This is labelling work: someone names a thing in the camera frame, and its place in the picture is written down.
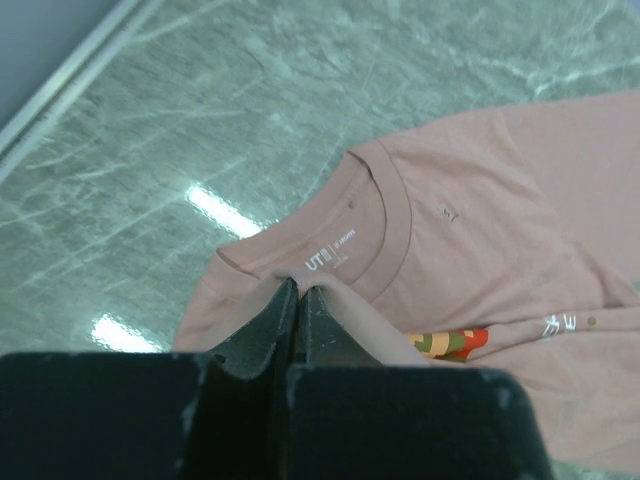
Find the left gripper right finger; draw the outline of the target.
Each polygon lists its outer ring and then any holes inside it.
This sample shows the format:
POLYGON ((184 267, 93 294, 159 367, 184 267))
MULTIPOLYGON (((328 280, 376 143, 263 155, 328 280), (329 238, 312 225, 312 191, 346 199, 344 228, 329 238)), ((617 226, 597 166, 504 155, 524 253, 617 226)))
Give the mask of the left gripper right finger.
POLYGON ((384 366, 301 302, 286 380, 288 479, 546 479, 523 388, 501 370, 384 366))

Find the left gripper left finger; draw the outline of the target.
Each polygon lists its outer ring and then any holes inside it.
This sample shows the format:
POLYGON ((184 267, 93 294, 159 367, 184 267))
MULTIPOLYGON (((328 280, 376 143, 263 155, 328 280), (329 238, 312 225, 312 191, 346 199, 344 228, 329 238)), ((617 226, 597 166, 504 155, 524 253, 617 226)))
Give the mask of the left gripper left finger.
POLYGON ((275 479, 298 289, 201 353, 1 359, 5 479, 275 479))

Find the pink graphic t-shirt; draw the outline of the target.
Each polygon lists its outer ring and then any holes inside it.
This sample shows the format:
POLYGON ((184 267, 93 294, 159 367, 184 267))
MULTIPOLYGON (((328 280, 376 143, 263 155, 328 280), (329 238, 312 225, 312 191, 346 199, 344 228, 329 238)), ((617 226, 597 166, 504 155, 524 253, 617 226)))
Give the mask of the pink graphic t-shirt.
POLYGON ((220 345, 286 278, 386 364, 510 372, 553 458, 638 472, 637 91, 348 150, 299 210, 216 250, 174 349, 220 345))

